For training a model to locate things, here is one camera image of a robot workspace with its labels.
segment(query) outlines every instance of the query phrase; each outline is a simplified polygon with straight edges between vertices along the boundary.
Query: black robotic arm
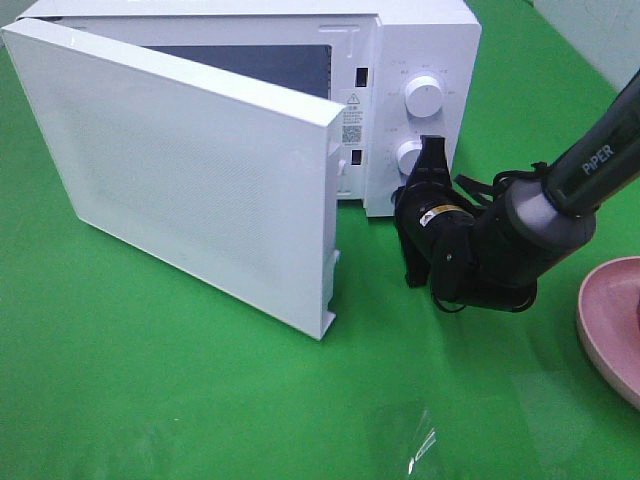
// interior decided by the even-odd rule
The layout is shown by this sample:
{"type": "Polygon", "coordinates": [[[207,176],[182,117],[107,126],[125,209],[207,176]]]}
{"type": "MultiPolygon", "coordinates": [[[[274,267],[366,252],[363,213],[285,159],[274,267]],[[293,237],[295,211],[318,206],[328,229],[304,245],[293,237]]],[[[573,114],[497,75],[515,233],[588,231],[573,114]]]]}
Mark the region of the black robotic arm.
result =
{"type": "Polygon", "coordinates": [[[407,283],[425,285],[431,275],[446,311],[443,302],[523,311],[537,278],[592,238],[600,204],[640,174],[640,71],[550,166],[499,173],[491,186],[457,177],[478,204],[453,190],[444,138],[421,140],[394,197],[407,283]]]}

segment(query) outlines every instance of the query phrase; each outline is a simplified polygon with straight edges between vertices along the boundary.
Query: green backdrop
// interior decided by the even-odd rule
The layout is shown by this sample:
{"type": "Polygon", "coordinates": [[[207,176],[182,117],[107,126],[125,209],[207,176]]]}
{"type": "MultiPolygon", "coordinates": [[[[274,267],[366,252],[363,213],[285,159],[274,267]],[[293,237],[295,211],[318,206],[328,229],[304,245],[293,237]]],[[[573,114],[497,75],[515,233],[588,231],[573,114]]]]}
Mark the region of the green backdrop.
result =
{"type": "MultiPolygon", "coordinates": [[[[553,161],[615,94],[527,2],[471,7],[455,171],[490,181],[553,161]]],[[[640,412],[575,328],[584,276],[640,254],[638,198],[607,202],[519,315],[440,313],[392,223],[342,204],[316,342],[77,220],[2,50],[0,478],[403,478],[432,427],[416,478],[638,478],[640,412]]]]}

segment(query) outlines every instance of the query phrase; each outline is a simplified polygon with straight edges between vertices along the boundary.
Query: pink plate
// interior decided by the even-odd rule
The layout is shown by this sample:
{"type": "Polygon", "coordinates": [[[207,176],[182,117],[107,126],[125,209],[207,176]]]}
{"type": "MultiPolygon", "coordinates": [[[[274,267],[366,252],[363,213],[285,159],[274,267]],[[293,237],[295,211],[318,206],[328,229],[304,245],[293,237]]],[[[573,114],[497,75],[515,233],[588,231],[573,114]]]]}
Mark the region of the pink plate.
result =
{"type": "Polygon", "coordinates": [[[578,332],[591,361],[640,409],[640,257],[595,268],[580,287],[578,332]]]}

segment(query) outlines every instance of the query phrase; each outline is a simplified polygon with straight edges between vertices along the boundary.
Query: control knob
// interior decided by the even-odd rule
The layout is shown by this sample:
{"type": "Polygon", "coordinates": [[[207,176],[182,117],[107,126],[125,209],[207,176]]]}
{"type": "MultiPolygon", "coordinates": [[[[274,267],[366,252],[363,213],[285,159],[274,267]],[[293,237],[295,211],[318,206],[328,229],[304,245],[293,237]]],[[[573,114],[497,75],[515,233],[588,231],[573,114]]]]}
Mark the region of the control knob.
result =
{"type": "Polygon", "coordinates": [[[442,86],[429,75],[411,80],[405,87],[405,104],[414,117],[430,117],[442,107],[442,86]]]}

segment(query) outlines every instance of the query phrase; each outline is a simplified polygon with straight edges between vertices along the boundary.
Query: microwave door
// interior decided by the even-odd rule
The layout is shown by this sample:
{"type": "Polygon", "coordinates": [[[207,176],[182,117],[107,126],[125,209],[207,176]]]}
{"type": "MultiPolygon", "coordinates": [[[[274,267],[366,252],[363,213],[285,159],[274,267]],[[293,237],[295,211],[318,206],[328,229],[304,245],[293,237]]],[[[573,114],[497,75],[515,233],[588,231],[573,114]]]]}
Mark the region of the microwave door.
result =
{"type": "Polygon", "coordinates": [[[341,105],[51,22],[3,35],[80,219],[322,337],[341,105]]]}

